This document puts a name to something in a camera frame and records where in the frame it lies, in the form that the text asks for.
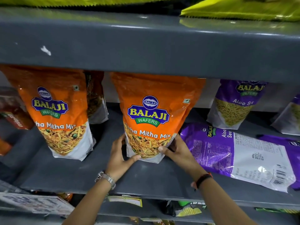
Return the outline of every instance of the hand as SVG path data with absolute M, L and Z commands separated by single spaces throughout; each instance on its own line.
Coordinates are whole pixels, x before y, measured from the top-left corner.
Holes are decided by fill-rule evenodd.
M 207 174 L 207 172 L 194 159 L 192 153 L 185 142 L 181 139 L 179 134 L 176 135 L 175 139 L 170 145 L 170 148 L 174 152 L 164 146 L 160 146 L 158 150 L 172 159 L 183 170 L 185 170 L 194 181 L 197 181 L 202 175 Z
M 125 143 L 125 133 L 112 143 L 112 150 L 110 153 L 110 159 L 105 170 L 106 174 L 109 174 L 115 182 L 125 174 L 125 172 L 131 167 L 131 165 L 141 158 L 140 155 L 134 155 L 127 161 L 124 161 L 122 156 L 122 144 Z

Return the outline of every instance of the yellow-green packaging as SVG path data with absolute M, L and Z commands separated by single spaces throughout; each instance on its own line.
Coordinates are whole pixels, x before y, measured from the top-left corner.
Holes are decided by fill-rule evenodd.
M 300 20 L 300 0 L 204 0 L 181 11 L 183 16 L 250 20 Z
M 0 0 L 0 4 L 25 5 L 36 7 L 63 7 L 63 6 L 96 6 L 146 3 L 161 0 Z

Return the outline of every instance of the barcode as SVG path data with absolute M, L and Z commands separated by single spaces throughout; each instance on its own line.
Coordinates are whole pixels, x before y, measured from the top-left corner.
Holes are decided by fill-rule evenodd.
M 273 182 L 276 185 L 282 185 L 285 183 L 287 174 L 284 171 L 276 170 L 276 179 Z

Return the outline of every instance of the forearm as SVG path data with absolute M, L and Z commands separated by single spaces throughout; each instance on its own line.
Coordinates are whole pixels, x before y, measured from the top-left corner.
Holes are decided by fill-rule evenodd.
M 94 225 L 100 206 L 111 189 L 111 184 L 100 179 L 88 191 L 62 225 Z
M 212 178 L 204 180 L 199 190 L 216 225 L 254 225 L 246 213 Z

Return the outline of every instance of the metal watch band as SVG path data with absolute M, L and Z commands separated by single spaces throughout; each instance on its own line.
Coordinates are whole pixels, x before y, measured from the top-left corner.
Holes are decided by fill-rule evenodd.
M 107 181 L 110 182 L 110 184 L 112 185 L 112 190 L 115 188 L 115 181 L 110 175 L 105 174 L 104 171 L 101 171 L 98 174 L 98 177 L 95 179 L 95 182 L 99 181 L 101 178 L 105 178 Z

